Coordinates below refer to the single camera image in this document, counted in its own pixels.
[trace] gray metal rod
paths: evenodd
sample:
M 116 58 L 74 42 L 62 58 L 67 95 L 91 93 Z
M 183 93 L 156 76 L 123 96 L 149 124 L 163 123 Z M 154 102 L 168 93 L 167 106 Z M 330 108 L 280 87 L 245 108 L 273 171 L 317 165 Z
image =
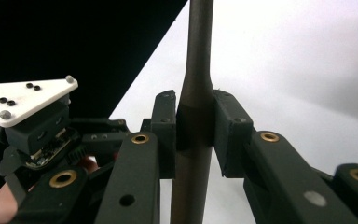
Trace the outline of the gray metal rod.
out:
M 200 224 L 203 219 L 214 133 L 212 20 L 213 0 L 190 0 L 186 75 L 176 115 L 172 224 Z

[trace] white surface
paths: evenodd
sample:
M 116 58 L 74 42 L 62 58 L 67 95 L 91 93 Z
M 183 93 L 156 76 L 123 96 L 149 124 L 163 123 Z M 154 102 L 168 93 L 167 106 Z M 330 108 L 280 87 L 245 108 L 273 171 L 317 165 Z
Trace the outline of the white surface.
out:
M 40 86 L 41 90 L 28 89 L 26 87 L 27 83 Z M 8 101 L 12 100 L 16 102 L 13 106 L 0 103 L 0 113 L 3 110 L 11 113 L 10 119 L 2 119 L 0 117 L 0 126 L 4 128 L 14 126 L 76 88 L 77 81 L 75 79 L 72 83 L 68 83 L 65 78 L 0 83 L 0 98 L 6 97 Z
M 111 119 L 140 129 L 155 96 L 175 90 L 186 67 L 188 4 L 135 79 Z M 232 93 L 257 130 L 284 135 L 329 174 L 358 162 L 358 1 L 215 0 L 215 89 Z M 161 223 L 169 223 L 170 181 L 162 183 Z M 254 223 L 242 181 L 211 165 L 204 223 Z

